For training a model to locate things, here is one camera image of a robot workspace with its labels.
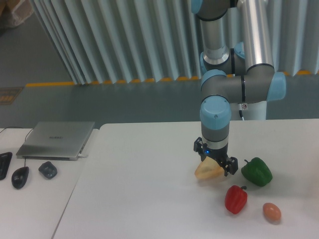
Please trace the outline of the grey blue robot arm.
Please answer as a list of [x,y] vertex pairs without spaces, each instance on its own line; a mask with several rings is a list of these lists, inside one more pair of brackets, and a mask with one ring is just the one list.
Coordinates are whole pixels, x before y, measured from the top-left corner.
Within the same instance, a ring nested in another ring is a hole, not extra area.
[[[277,101],[286,95],[286,77],[274,68],[267,4],[265,0],[191,2],[204,46],[200,58],[201,137],[193,149],[201,160],[215,160],[225,174],[238,170],[237,159],[227,154],[231,105]],[[243,55],[226,45],[224,21],[230,8],[238,9],[242,16]]]

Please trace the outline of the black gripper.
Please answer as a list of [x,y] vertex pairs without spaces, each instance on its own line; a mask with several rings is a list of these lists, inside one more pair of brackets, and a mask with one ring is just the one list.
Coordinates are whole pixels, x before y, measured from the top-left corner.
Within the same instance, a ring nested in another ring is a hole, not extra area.
[[219,149],[209,148],[207,143],[202,142],[202,138],[198,137],[193,144],[193,151],[198,153],[200,160],[204,161],[206,157],[210,157],[217,161],[218,165],[223,168],[224,176],[228,174],[234,175],[238,170],[238,159],[236,157],[228,157],[228,144]]

